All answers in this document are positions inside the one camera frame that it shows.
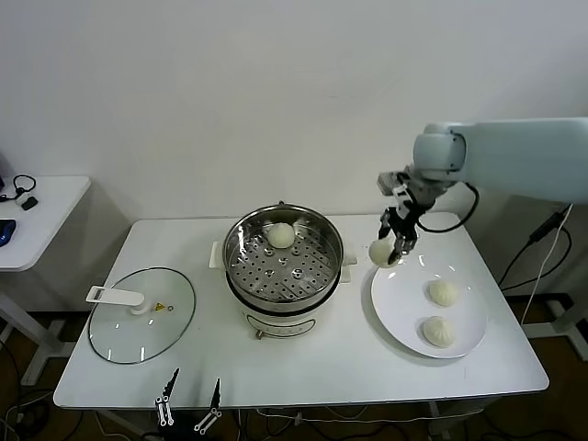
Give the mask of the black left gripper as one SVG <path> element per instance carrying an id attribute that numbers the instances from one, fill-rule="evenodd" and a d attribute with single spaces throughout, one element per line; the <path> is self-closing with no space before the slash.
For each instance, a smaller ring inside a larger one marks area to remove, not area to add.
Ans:
<path id="1" fill-rule="evenodd" d="M 173 412 L 170 398 L 180 369 L 177 368 L 171 379 L 164 386 L 163 392 L 155 401 L 158 420 L 158 432 L 164 441 L 202 441 L 205 436 L 196 431 L 208 431 L 221 417 L 221 379 L 217 378 L 209 405 L 209 411 L 198 422 L 197 416 L 191 412 Z"/>

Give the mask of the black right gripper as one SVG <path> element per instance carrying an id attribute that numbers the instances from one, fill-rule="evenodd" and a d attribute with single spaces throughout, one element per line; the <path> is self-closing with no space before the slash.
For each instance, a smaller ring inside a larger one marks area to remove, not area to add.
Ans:
<path id="1" fill-rule="evenodd" d="M 385 210 L 379 218 L 378 238 L 385 239 L 391 230 L 410 230 L 417 221 L 444 194 L 444 184 L 423 179 L 421 176 L 390 176 L 389 187 L 397 205 L 395 209 Z M 418 235 L 415 230 L 394 231 L 394 240 L 389 256 L 389 264 L 396 265 L 408 255 L 416 245 Z"/>

